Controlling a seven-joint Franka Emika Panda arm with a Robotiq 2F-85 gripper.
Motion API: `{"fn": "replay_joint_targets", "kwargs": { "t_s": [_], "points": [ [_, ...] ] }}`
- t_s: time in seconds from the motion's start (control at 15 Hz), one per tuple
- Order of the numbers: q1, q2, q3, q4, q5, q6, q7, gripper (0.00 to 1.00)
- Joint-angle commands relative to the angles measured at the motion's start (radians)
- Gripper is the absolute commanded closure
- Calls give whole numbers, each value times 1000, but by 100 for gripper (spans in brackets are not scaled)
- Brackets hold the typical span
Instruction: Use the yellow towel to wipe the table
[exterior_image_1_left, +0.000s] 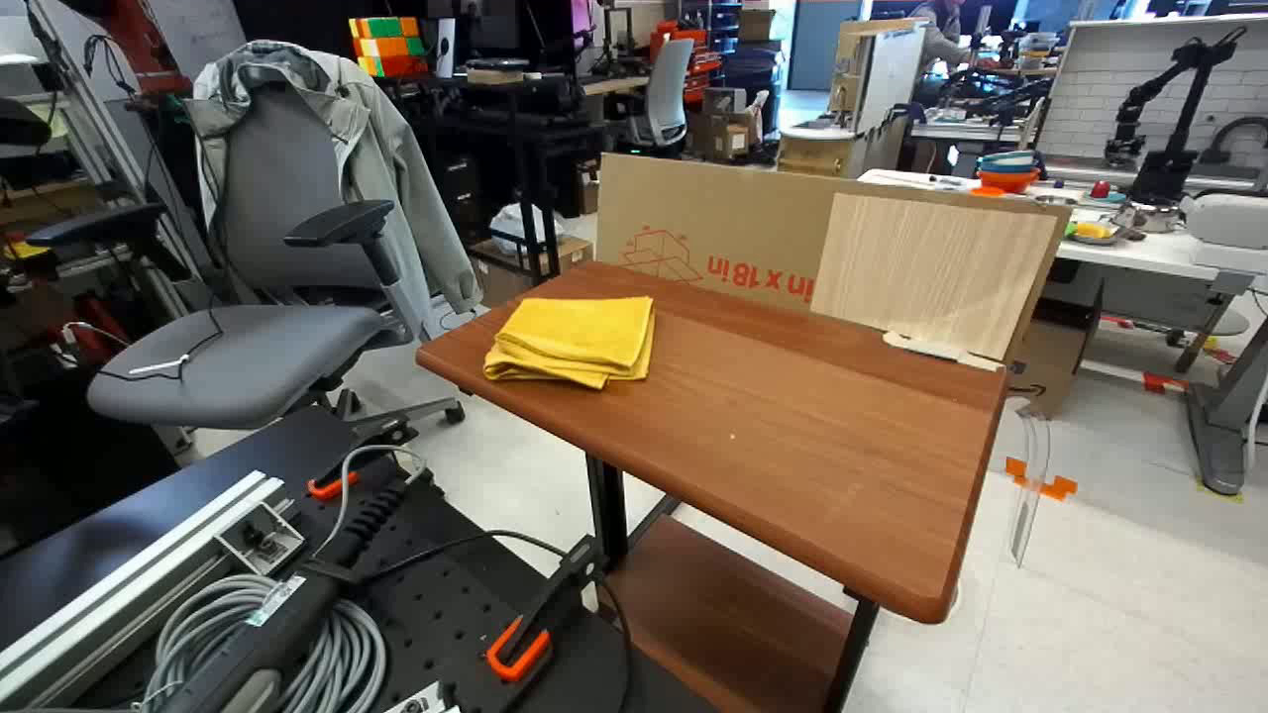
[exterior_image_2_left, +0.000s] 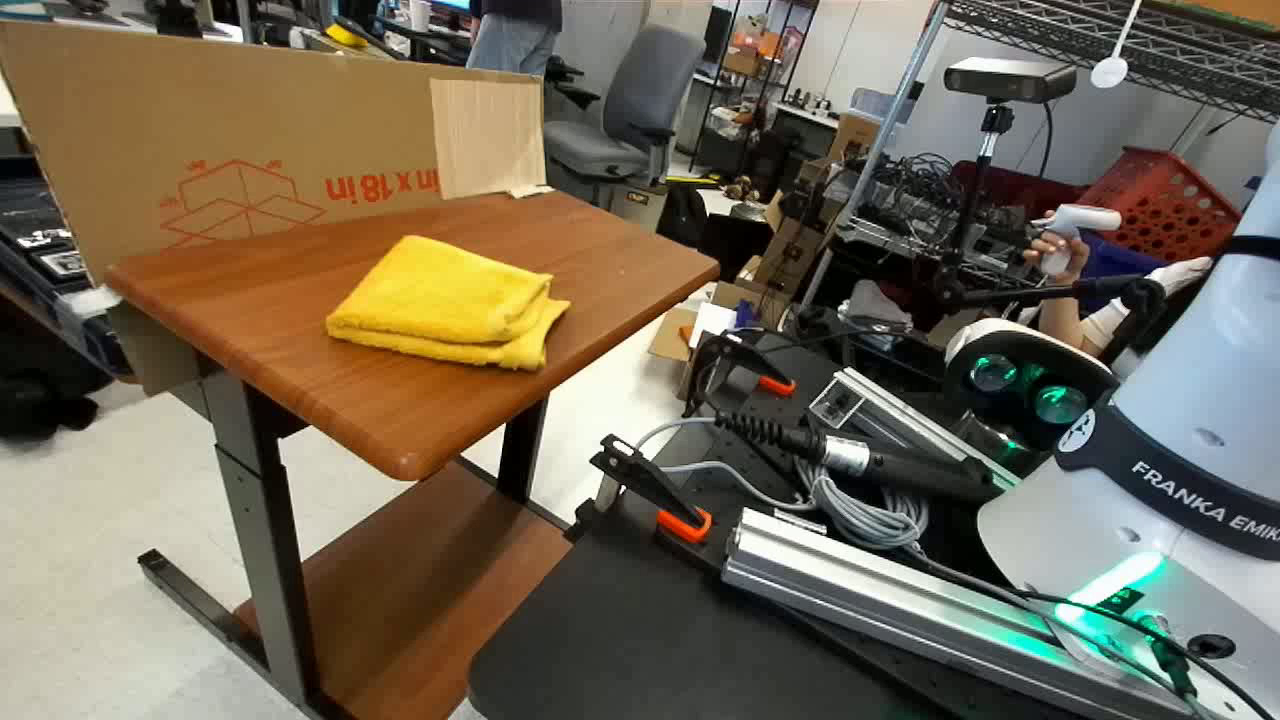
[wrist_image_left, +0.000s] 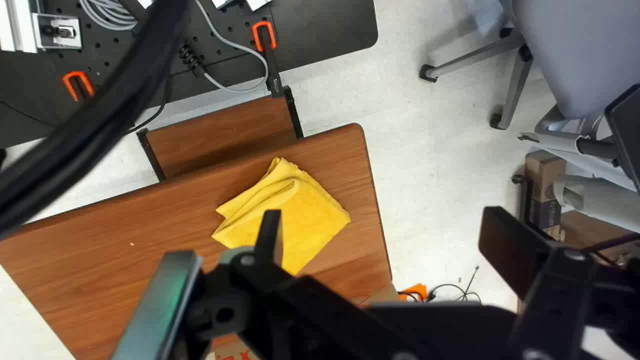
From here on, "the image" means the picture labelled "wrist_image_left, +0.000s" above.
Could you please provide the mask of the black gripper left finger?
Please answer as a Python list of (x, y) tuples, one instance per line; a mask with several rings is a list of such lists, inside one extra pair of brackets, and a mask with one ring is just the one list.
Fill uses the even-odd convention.
[(282, 213), (265, 211), (258, 228), (253, 247), (255, 266), (271, 269), (282, 260), (282, 234), (280, 234)]

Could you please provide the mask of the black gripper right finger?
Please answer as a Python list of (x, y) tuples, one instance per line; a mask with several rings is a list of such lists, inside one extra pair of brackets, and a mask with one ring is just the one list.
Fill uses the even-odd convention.
[(519, 301), (528, 299), (557, 248), (555, 241), (519, 222), (501, 206), (483, 208), (478, 251)]

